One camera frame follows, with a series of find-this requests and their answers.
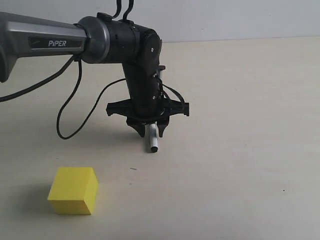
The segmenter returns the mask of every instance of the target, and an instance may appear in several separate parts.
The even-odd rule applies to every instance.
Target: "piper logo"
[[[66,40],[50,40],[48,47],[65,47],[66,44]]]

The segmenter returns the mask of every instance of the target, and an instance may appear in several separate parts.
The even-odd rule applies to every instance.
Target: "white wall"
[[[1,0],[0,6],[75,23],[98,11],[113,14],[116,0]],[[319,36],[320,0],[136,0],[130,18],[165,42]]]

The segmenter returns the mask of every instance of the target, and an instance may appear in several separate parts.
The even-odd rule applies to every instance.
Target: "beige tabletop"
[[[0,96],[56,72],[66,56],[18,60]],[[320,239],[320,38],[166,43],[163,81],[190,102],[147,153],[146,140],[107,103],[84,129],[56,134],[77,64],[48,85],[0,104],[0,235],[3,240]],[[62,116],[74,131],[118,64],[83,66]],[[89,166],[99,180],[91,216],[58,216],[47,196],[58,167]]]

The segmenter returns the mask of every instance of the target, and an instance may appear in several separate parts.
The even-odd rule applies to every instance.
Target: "yellow cube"
[[[91,215],[94,211],[98,180],[92,167],[58,168],[48,201],[57,214]]]

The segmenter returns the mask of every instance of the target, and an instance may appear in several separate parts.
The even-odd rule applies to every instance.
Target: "robotic arm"
[[[189,116],[189,104],[163,84],[165,66],[159,61],[162,40],[153,29],[127,20],[131,9],[122,20],[99,12],[76,24],[0,12],[0,82],[9,78],[22,57],[73,55],[88,64],[122,64],[130,98],[109,103],[107,114],[125,116],[127,125],[141,137],[145,136],[145,125],[156,123],[162,137],[170,116]],[[180,101],[171,100],[163,87]]]

